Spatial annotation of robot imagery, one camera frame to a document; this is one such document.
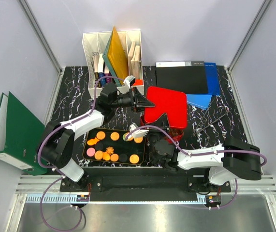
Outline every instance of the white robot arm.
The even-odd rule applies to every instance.
[[[44,130],[39,147],[46,137],[50,136],[58,127],[62,127],[57,133],[53,134],[44,144],[41,157],[54,165],[62,173],[74,182],[78,182],[84,175],[84,171],[72,159],[74,141],[88,131],[102,126],[111,120],[115,115],[115,109],[131,107],[134,112],[141,112],[147,107],[155,105],[146,99],[139,91],[131,86],[134,77],[129,76],[125,79],[125,85],[129,91],[125,94],[118,94],[117,88],[113,83],[105,85],[100,96],[94,101],[94,107],[85,114],[74,119],[57,123],[49,122]],[[134,138],[146,136],[148,130],[137,130],[132,135]],[[174,145],[168,144],[165,140],[159,140],[150,146],[150,157],[154,164],[161,162],[163,167],[173,170],[210,168],[209,182],[214,185],[222,185],[226,181],[234,178],[256,180],[261,178],[260,158],[254,155],[235,155],[230,153],[219,153],[227,149],[254,150],[259,152],[259,148],[245,143],[232,142],[217,145],[211,148],[185,150],[185,155]],[[195,154],[210,152],[209,155],[195,156]]]

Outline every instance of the book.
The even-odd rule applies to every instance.
[[[98,61],[98,76],[99,78],[104,77],[104,60],[102,58],[102,54],[99,54],[99,61]],[[101,86],[103,87],[107,82],[104,79],[100,80]]]
[[[140,46],[137,45],[134,49],[133,57],[131,59],[132,66],[132,75],[136,78],[136,80],[140,80]]]
[[[98,62],[99,62],[99,56],[93,56],[93,62],[94,62],[94,74],[95,74],[95,81],[98,81],[99,75],[98,75]],[[100,82],[98,82],[97,87],[101,88],[102,85]]]
[[[106,65],[104,67],[104,75],[105,76],[111,76],[110,70],[109,70],[108,66],[106,66]],[[107,83],[111,83],[112,78],[111,77],[107,77],[105,80],[106,80]]]
[[[104,60],[105,65],[108,67],[111,75],[117,77],[117,75],[116,75],[116,73],[115,73],[115,71],[112,67],[112,64],[110,63],[110,60],[108,58],[108,51],[109,51],[109,48],[110,48],[110,45],[111,45],[111,37],[112,37],[112,32],[111,32],[110,38],[108,40],[107,46],[105,47],[105,50],[102,54],[102,58]],[[119,80],[113,79],[113,81],[115,82],[116,86],[118,86],[118,87],[122,86]]]
[[[116,76],[124,80],[129,74],[128,60],[115,27],[113,27],[112,31],[108,59]]]
[[[133,58],[133,54],[135,51],[135,45],[136,45],[136,41],[132,41],[131,42],[131,46],[128,52],[128,66],[129,66],[129,75],[132,75],[132,65],[131,65],[131,60]]]
[[[44,124],[11,92],[0,99],[0,160],[31,175],[47,172],[37,161],[36,148]]]
[[[206,110],[211,102],[212,95],[208,94],[186,94],[187,103]]]
[[[204,63],[207,80],[208,94],[213,96],[220,95],[219,80],[216,63]]]
[[[157,62],[156,82],[158,87],[186,94],[208,94],[203,61]]]

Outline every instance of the binder label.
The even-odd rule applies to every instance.
[[[14,158],[6,153],[0,153],[0,160],[5,161],[8,164],[13,165],[21,170],[32,168],[32,166],[20,161],[17,158]]]

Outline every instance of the pink disc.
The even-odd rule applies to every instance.
[[[92,156],[95,155],[95,152],[96,152],[95,149],[92,148],[92,147],[90,147],[89,149],[87,149],[86,154],[87,154],[88,156],[92,157]]]

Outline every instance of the white wall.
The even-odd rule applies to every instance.
[[[84,32],[141,29],[143,64],[229,65],[263,0],[28,0],[62,67],[86,65]]]
[[[276,183],[276,1],[233,69],[255,143],[268,157],[264,168]]]
[[[11,91],[41,121],[57,73],[16,0],[0,0],[0,96]],[[0,161],[0,231],[21,171]]]

